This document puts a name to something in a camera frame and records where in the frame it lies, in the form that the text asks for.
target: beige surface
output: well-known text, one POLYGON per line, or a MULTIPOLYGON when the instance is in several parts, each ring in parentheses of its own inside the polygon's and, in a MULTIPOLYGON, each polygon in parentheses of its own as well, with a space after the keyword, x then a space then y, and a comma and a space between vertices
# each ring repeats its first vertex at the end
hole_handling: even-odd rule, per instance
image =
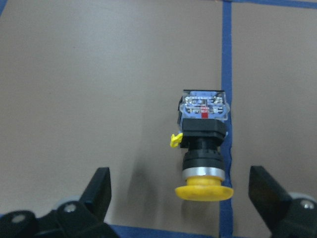
MULTIPOLYGON (((218 234, 170 149, 184 88, 220 88, 222 3, 8 1, 0 18, 0 213, 43 215, 111 169, 112 224, 218 234)), ((250 165, 315 191, 316 11, 233 4, 235 234, 268 237, 250 165)))

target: blue tape strip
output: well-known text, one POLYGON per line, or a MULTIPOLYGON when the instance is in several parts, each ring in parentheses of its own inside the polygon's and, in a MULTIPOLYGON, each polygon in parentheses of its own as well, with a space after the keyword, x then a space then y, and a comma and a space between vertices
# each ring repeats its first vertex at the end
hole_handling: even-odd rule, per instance
POLYGON ((249 3, 263 4, 263 5, 317 9, 317 2, 309 2, 309 1, 294 1, 294 0, 224 0, 224 1, 249 2, 249 3))
POLYGON ((137 228, 137 227, 111 225, 111 228, 113 228, 113 230, 121 238, 211 238, 204 235, 168 232, 168 231, 137 228))
POLYGON ((6 4, 7 0, 0 0, 0 16, 1 16, 1 13, 5 7, 5 4, 6 4))
MULTIPOLYGON (((226 99, 229 105, 232 102, 232 39, 231 39, 231 2, 224 1, 222 7, 222 66, 221 66, 221 87, 226 92, 226 99)), ((225 122, 228 135, 221 145, 221 154, 225 163, 224 186, 232 187, 230 178, 231 168, 231 145, 232 145, 232 124, 231 113, 225 122)), ((233 234, 233 210, 231 199, 220 202, 219 236, 231 238, 233 234)))

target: screw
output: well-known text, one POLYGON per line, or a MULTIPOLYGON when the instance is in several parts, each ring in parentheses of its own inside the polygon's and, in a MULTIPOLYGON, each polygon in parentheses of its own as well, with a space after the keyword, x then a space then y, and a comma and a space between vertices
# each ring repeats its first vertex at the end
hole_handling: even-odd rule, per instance
POLYGON ((314 209, 315 208, 314 204, 311 201, 309 201, 309 200, 302 200, 301 201, 301 205, 305 209, 314 209))
POLYGON ((68 204, 64 208, 64 212, 74 212, 76 210, 76 205, 75 204, 68 204))
POLYGON ((19 214, 19 215, 16 215, 15 217, 12 218, 12 223, 20 223, 20 222, 23 222, 25 219, 25 215, 23 214, 19 214))

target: silver metal ring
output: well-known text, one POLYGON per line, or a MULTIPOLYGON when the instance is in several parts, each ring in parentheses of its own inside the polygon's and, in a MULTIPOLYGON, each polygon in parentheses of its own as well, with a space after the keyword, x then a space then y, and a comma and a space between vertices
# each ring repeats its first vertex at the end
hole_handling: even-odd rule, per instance
POLYGON ((188 177, 192 176, 215 176, 219 177, 221 180, 225 179, 224 171, 219 168, 213 167, 192 167, 183 170, 183 179, 186 180, 188 177))

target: yellow clip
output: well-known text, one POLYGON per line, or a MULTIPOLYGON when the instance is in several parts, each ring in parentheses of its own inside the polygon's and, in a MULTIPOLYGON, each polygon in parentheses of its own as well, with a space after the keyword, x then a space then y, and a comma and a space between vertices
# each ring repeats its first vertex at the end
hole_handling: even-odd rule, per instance
POLYGON ((174 134, 170 137, 170 146, 175 148, 179 145, 180 142, 182 142, 183 139, 183 133, 179 133, 177 136, 174 134))

